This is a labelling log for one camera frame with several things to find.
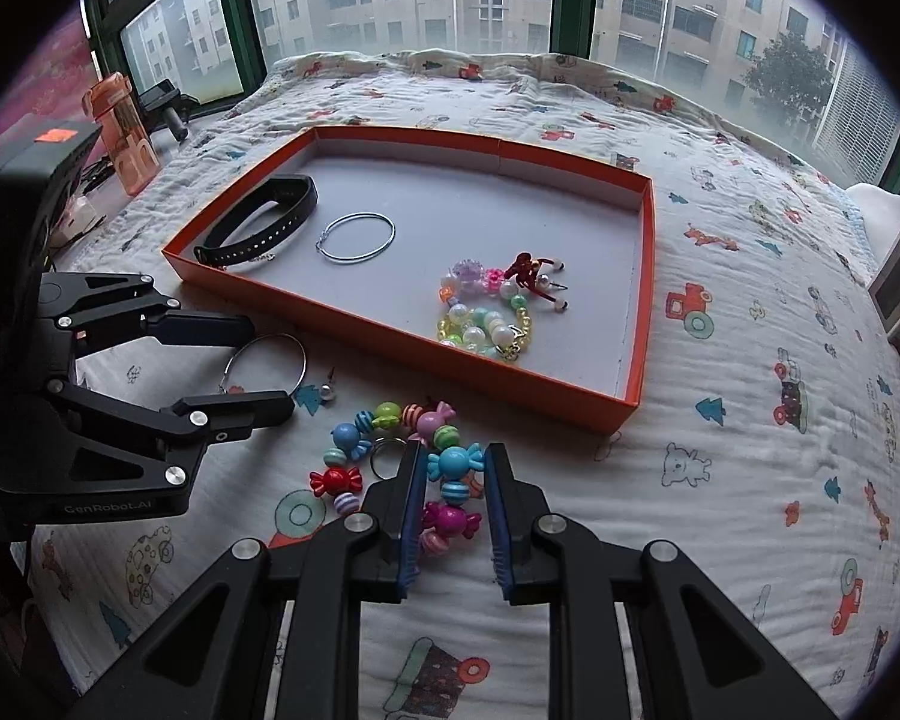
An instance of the silver bolt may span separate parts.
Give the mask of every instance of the silver bolt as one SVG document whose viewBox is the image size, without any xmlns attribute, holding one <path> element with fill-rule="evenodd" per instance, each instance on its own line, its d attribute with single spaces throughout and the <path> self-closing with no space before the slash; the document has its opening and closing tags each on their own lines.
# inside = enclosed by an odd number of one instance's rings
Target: silver bolt
<svg viewBox="0 0 900 720">
<path fill-rule="evenodd" d="M 365 512 L 356 512 L 343 520 L 343 527 L 351 533 L 362 533 L 373 527 L 373 517 Z"/>
<path fill-rule="evenodd" d="M 669 541 L 655 541 L 650 545 L 650 557 L 654 560 L 659 560 L 660 562 L 670 562 L 671 560 L 677 560 L 677 555 L 679 555 L 679 549 L 672 542 Z"/>
<path fill-rule="evenodd" d="M 182 485 L 187 481 L 187 473 L 180 466 L 170 466 L 163 475 L 172 485 Z"/>
<path fill-rule="evenodd" d="M 544 514 L 536 521 L 536 526 L 544 533 L 551 536 L 557 533 L 563 533 L 567 529 L 567 521 L 559 514 Z"/>
<path fill-rule="evenodd" d="M 230 553 L 237 560 L 250 560 L 260 554 L 260 542 L 256 538 L 241 538 L 230 548 Z"/>
</svg>

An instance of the tree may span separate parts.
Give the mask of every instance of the tree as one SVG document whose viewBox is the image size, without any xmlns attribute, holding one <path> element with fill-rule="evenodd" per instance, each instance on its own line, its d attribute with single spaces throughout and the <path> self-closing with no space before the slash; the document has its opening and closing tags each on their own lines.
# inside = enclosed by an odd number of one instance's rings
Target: tree
<svg viewBox="0 0 900 720">
<path fill-rule="evenodd" d="M 816 111 L 830 96 L 826 56 L 810 50 L 793 32 L 782 32 L 754 58 L 744 83 L 758 97 L 752 102 L 778 127 L 790 127 L 805 110 Z"/>
</svg>

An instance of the black watch strap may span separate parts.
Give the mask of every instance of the black watch strap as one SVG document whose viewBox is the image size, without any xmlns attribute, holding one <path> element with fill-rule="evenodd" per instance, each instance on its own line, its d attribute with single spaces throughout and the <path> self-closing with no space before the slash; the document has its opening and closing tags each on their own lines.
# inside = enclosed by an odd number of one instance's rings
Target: black watch strap
<svg viewBox="0 0 900 720">
<path fill-rule="evenodd" d="M 285 208 L 285 213 L 260 232 L 234 244 L 222 245 L 241 224 L 269 202 Z M 271 178 L 223 215 L 207 234 L 203 245 L 194 247 L 194 258 L 201 265 L 213 268 L 245 263 L 288 239 L 316 207 L 317 187 L 309 175 Z"/>
</svg>

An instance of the white pearl bead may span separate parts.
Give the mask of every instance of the white pearl bead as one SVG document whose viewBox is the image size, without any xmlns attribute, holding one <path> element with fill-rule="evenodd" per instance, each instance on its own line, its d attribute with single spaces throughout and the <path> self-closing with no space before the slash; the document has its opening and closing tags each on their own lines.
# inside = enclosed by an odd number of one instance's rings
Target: white pearl bead
<svg viewBox="0 0 900 720">
<path fill-rule="evenodd" d="M 490 311 L 487 312 L 487 315 L 484 317 L 484 327 L 487 330 L 490 330 L 490 324 L 492 322 L 502 322 L 504 320 L 504 314 L 501 314 L 499 311 Z"/>
<path fill-rule="evenodd" d="M 450 306 L 450 310 L 447 312 L 447 317 L 449 317 L 450 322 L 453 324 L 461 325 L 463 322 L 466 322 L 466 318 L 470 316 L 470 309 L 466 307 L 463 303 L 457 303 L 454 306 Z"/>
<path fill-rule="evenodd" d="M 520 288 L 514 281 L 514 279 L 506 279 L 506 281 L 500 285 L 500 296 L 501 298 L 504 298 L 504 300 L 515 298 L 516 295 L 519 295 L 519 293 Z"/>
<path fill-rule="evenodd" d="M 507 327 L 506 324 L 502 324 L 493 328 L 493 331 L 490 333 L 490 339 L 495 346 L 503 346 L 506 348 L 516 341 L 516 333 L 514 333 L 512 327 Z"/>
<path fill-rule="evenodd" d="M 471 343 L 483 346 L 487 342 L 487 334 L 479 327 L 467 327 L 463 331 L 463 342 L 468 344 L 468 346 Z"/>
</svg>

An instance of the bed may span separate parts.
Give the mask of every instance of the bed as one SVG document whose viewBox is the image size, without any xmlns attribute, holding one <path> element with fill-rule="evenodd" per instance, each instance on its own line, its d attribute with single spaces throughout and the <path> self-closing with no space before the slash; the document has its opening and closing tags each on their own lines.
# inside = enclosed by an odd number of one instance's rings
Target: bed
<svg viewBox="0 0 900 720">
<path fill-rule="evenodd" d="M 184 517 L 37 529 L 31 586 L 77 688 L 233 541 L 274 537 L 276 509 L 307 487 L 334 424 L 429 395 L 454 405 L 468 437 L 504 442 L 520 478 L 605 541 L 675 541 L 846 714 L 900 636 L 900 356 L 866 293 L 874 257 L 845 193 L 685 98 L 586 60 L 308 55 L 278 62 L 183 146 L 70 269 L 145 272 L 187 307 L 238 310 L 181 285 L 161 247 L 221 185 L 315 122 L 478 132 L 648 175 L 658 253 L 643 403 L 600 436 L 304 336 L 307 381 L 333 370 L 336 401 L 210 450 Z M 586 259 L 564 255 L 586 264 L 574 257 Z M 706 338 L 682 321 L 695 295 L 709 298 Z M 141 340 L 82 361 L 77 376 L 158 408 L 216 391 L 228 356 Z M 141 560 L 148 582 L 135 594 L 127 579 Z M 544 608 L 502 601 L 482 530 L 425 560 L 399 607 L 365 607 L 361 717 L 544 717 L 547 640 Z M 470 658 L 485 661 L 482 678 L 451 680 L 428 704 L 428 674 Z"/>
</svg>

